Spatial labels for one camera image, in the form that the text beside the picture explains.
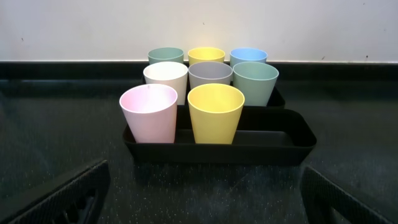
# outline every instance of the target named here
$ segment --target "green cup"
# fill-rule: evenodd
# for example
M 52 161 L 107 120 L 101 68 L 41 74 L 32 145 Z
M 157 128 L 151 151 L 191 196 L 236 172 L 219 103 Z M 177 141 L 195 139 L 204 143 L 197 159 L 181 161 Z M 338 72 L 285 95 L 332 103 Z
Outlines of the green cup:
M 178 62 L 184 63 L 184 51 L 175 47 L 162 47 L 151 50 L 148 53 L 150 64 L 157 62 Z
M 279 76 L 276 68 L 261 62 L 241 62 L 233 67 L 233 85 L 244 97 L 245 106 L 267 106 Z

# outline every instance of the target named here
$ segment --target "pink cup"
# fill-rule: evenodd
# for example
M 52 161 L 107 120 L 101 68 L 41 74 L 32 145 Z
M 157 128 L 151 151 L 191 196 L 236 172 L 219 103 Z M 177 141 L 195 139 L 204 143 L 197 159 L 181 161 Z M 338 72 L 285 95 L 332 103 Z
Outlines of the pink cup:
M 174 142 L 177 98 L 172 87 L 162 84 L 141 85 L 123 93 L 119 104 L 136 142 Z

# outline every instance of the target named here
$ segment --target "plastic cup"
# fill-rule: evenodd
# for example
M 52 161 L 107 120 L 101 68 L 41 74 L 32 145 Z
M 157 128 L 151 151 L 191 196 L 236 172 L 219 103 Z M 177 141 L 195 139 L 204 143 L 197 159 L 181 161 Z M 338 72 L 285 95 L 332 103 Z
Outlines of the plastic cup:
M 245 106 L 267 106 L 279 76 L 276 68 L 266 63 L 242 62 L 233 67 L 233 85 L 242 91 Z
M 199 62 L 188 68 L 191 89 L 196 86 L 220 83 L 231 83 L 232 68 L 221 62 Z
M 173 143 L 177 92 L 161 84 L 134 87 L 120 97 L 120 107 L 136 142 Z
M 188 51 L 189 66 L 199 62 L 224 62 L 225 52 L 215 47 L 198 47 Z
M 241 62 L 261 62 L 267 61 L 267 52 L 250 47 L 241 47 L 234 49 L 229 53 L 229 64 L 233 68 L 237 63 Z
M 200 85 L 188 94 L 196 143 L 231 144 L 241 117 L 244 95 L 230 85 Z
M 184 51 L 175 47 L 162 47 L 148 53 L 150 64 L 157 62 L 184 63 Z
M 163 84 L 175 89 L 178 93 L 178 105 L 185 104 L 187 92 L 188 68 L 177 62 L 159 62 L 147 66 L 144 69 L 147 84 Z

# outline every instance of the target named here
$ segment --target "wall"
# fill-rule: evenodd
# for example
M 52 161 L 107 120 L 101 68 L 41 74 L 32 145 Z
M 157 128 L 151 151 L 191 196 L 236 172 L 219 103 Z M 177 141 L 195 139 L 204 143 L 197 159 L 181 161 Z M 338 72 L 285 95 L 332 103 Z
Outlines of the wall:
M 397 21 L 397 0 L 1 0 L 0 60 L 248 46 L 269 61 L 398 62 Z

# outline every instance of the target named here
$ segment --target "speckled black surface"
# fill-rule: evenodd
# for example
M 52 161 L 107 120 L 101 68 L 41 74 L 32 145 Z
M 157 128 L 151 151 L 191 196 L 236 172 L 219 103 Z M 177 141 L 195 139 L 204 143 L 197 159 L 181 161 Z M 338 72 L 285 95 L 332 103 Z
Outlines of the speckled black surface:
M 102 84 L 34 94 L 1 83 L 1 198 L 103 157 L 112 183 L 98 223 L 307 222 L 302 167 L 134 165 L 118 98 L 135 82 Z M 305 162 L 398 205 L 396 82 L 280 80 L 277 87 L 318 138 Z

